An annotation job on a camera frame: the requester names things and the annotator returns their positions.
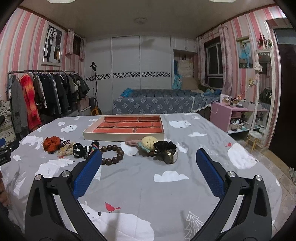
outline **mirror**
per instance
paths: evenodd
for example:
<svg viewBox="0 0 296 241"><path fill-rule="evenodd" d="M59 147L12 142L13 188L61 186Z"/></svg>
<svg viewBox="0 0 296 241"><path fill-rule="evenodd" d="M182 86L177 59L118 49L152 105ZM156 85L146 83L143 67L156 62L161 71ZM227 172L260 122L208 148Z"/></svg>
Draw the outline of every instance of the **mirror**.
<svg viewBox="0 0 296 241"><path fill-rule="evenodd" d="M262 72L259 73L257 83L258 106L257 115L254 123L254 130L262 134L263 139L258 144L264 144L264 136L268 130L268 120L272 106L272 87L273 87L273 64L270 50L257 51L259 64L262 66Z"/></svg>

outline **metal screw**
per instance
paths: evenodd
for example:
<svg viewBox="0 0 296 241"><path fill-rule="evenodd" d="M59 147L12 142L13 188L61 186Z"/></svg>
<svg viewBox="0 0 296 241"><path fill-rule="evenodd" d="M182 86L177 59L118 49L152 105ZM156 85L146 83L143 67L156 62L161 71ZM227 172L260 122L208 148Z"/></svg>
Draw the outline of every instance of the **metal screw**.
<svg viewBox="0 0 296 241"><path fill-rule="evenodd" d="M69 172L69 171L64 171L64 172L62 173L62 176L63 176L63 177L68 177L68 176L70 176L70 172Z"/></svg>
<svg viewBox="0 0 296 241"><path fill-rule="evenodd" d="M228 172L228 176L230 176L230 177L235 177L236 174L235 174L235 172L233 172L233 171L229 171L229 172Z"/></svg>
<svg viewBox="0 0 296 241"><path fill-rule="evenodd" d="M42 176L39 174L39 175L37 175L37 176L35 177L35 180L36 180L36 181L39 181L39 180L41 179L41 177L42 177Z"/></svg>
<svg viewBox="0 0 296 241"><path fill-rule="evenodd" d="M262 176L256 175L256 179L257 179L257 181L261 181L262 180Z"/></svg>

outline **striped wallpaper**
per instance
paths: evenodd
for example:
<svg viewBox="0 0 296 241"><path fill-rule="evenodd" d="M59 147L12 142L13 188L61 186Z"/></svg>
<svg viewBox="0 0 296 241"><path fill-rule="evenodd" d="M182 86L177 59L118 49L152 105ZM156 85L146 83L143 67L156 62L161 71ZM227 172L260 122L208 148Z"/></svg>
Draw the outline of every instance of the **striped wallpaper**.
<svg viewBox="0 0 296 241"><path fill-rule="evenodd" d="M278 6L262 8L242 16L239 16L226 23L229 32L231 45L232 65L233 65L233 81L232 81L232 96L237 96L245 92L249 86L249 78L255 78L254 69L240 69L238 66L238 52L236 39L249 36L251 49L253 53L253 62L255 63L255 51L258 49L257 40L260 38L260 33L264 34L266 39L271 39L273 42L273 52L276 63L276 89L274 111L271 116L271 125L267 133L267 140L264 146L269 146L272 139L275 124L279 112L279 101L281 91L281 65L279 51L274 35L273 27L291 26L286 19L285 14ZM203 35L205 42L219 37L218 28L215 28ZM256 97L256 86L251 86L245 93L244 97L249 101L254 101Z"/></svg>
<svg viewBox="0 0 296 241"><path fill-rule="evenodd" d="M27 69L73 70L84 77L84 62L78 55L66 56L67 32L63 43L62 65L41 66L42 49L49 22L17 8L0 33L0 95L6 100L7 72Z"/></svg>

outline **gray coat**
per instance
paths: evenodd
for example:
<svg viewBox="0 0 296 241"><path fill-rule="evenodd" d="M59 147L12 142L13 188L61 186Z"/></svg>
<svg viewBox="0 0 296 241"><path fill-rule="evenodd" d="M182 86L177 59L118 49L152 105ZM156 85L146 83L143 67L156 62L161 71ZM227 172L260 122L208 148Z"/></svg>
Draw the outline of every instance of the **gray coat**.
<svg viewBox="0 0 296 241"><path fill-rule="evenodd" d="M11 85L12 119L15 133L20 133L28 127L27 106L18 80L14 79Z"/></svg>

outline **red bird print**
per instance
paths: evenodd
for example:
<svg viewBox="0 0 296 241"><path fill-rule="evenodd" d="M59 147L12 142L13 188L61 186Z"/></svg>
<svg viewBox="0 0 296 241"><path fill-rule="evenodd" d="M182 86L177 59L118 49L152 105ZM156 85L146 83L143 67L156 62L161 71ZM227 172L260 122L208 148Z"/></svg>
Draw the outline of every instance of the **red bird print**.
<svg viewBox="0 0 296 241"><path fill-rule="evenodd" d="M110 205L109 203L106 203L106 202L105 202L105 205L106 205L106 209L107 209L110 213L113 212L114 210L120 209L120 207L114 208L112 205Z"/></svg>

